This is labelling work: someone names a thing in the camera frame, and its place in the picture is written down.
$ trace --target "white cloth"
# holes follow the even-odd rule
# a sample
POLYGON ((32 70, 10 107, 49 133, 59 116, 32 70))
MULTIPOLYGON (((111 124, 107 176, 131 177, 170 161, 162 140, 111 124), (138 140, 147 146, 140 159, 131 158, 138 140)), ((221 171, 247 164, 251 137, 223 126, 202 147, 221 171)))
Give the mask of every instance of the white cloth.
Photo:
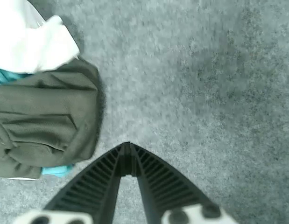
POLYGON ((0 69, 55 70, 79 54, 59 16, 47 22, 27 0, 0 0, 0 69))

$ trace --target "pile of clothes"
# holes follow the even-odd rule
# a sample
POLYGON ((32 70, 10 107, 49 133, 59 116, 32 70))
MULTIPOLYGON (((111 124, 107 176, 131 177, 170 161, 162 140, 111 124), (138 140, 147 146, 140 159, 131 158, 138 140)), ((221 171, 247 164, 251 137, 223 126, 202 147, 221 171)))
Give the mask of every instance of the pile of clothes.
POLYGON ((0 1, 0 177, 63 176, 94 152, 98 72, 59 16, 0 1))

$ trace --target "turquoise clothing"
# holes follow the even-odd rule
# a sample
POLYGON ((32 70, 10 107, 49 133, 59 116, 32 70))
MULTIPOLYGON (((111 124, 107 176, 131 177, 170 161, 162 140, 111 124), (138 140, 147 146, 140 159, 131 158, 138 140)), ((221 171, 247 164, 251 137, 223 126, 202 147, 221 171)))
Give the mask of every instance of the turquoise clothing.
POLYGON ((27 76, 29 76, 29 74, 26 74, 26 73, 18 74, 18 73, 13 73, 10 71, 0 69, 0 85, 4 83, 9 83, 18 79, 25 78, 27 76))
POLYGON ((67 175, 72 169, 73 165, 69 166, 59 166, 59 167, 43 167, 42 168, 42 175, 54 175, 58 177, 63 177, 67 175))

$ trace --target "carpet floor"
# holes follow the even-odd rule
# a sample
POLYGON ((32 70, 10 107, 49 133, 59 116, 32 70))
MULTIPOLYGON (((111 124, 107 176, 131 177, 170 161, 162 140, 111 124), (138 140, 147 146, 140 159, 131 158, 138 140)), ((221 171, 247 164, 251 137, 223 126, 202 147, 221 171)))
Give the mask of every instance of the carpet floor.
MULTIPOLYGON (((31 0, 97 66, 105 106, 93 160, 131 141, 241 224, 289 224, 289 0, 31 0)), ((0 178, 0 224, 42 208, 66 178, 0 178)), ((145 224, 123 178, 114 224, 145 224)))

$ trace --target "black ribbed plastic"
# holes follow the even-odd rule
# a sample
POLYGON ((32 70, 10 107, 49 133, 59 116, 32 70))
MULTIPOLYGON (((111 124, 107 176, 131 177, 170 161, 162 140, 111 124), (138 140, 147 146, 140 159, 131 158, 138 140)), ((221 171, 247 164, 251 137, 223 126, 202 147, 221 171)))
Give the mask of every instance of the black ribbed plastic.
POLYGON ((93 217, 95 224, 111 224, 120 178, 125 175, 138 179, 148 224, 160 224, 167 210, 210 202, 167 162, 126 142, 85 168, 45 209, 86 212, 93 217))

